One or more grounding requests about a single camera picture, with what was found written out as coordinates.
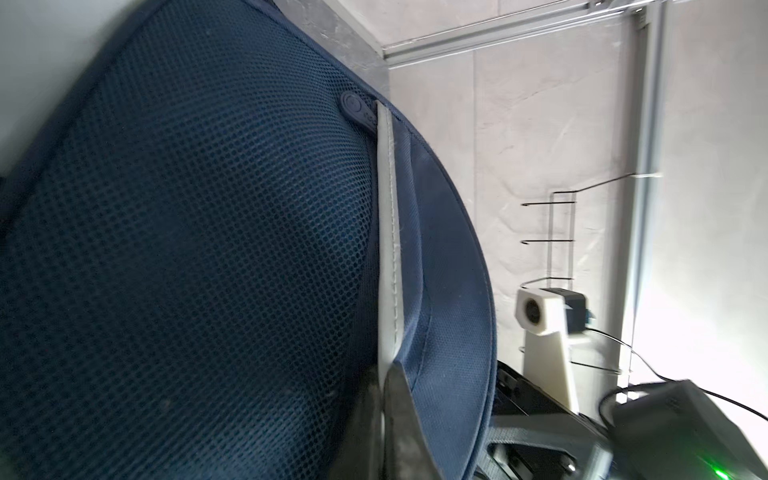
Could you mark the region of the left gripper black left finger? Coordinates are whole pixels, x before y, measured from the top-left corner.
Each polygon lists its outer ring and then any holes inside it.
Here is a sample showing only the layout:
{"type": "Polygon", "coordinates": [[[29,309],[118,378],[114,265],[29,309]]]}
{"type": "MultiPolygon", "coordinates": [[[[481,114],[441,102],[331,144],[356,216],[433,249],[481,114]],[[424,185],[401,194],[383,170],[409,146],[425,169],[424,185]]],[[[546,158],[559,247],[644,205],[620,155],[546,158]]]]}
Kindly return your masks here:
{"type": "Polygon", "coordinates": [[[328,479],[379,479],[383,467],[383,397],[377,368],[362,377],[328,479]]]}

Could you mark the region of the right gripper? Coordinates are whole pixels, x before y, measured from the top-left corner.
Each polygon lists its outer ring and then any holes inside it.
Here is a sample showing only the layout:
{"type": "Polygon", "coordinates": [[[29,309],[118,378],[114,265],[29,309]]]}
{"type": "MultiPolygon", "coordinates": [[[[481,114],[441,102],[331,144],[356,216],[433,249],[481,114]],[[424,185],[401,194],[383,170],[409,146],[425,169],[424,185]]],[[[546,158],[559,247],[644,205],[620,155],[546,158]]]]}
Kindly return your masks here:
{"type": "Polygon", "coordinates": [[[499,362],[492,415],[476,479],[607,479],[606,432],[499,362]]]}

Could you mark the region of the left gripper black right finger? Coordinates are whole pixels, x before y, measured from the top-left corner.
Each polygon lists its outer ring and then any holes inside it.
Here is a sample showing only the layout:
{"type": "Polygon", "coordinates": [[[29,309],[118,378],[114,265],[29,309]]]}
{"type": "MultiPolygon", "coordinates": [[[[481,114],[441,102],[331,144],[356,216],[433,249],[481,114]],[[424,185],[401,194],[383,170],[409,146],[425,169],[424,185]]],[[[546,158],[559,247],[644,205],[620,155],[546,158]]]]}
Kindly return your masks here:
{"type": "Polygon", "coordinates": [[[384,479],[441,479],[424,437],[405,371],[394,362],[383,391],[384,479]]]}

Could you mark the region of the navy blue student backpack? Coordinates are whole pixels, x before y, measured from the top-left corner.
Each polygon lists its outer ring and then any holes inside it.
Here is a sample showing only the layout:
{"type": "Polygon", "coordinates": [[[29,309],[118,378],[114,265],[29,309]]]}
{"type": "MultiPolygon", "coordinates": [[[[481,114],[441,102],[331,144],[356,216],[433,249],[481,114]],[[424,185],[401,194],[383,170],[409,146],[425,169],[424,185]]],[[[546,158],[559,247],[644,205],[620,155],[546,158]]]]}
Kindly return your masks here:
{"type": "Polygon", "coordinates": [[[272,2],[143,2],[1,181],[2,477],[327,478],[394,275],[469,479],[495,314],[437,155],[272,2]]]}

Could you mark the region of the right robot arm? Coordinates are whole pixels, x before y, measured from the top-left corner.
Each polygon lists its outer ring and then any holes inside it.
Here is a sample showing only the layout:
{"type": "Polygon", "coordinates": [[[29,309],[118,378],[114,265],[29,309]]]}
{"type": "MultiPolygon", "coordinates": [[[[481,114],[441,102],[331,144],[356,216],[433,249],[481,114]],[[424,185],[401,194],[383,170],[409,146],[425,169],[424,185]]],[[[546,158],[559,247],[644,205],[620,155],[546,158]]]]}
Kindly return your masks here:
{"type": "Polygon", "coordinates": [[[497,367],[477,479],[764,479],[742,431],[689,380],[617,388],[598,417],[567,410],[522,374],[497,367]]]}

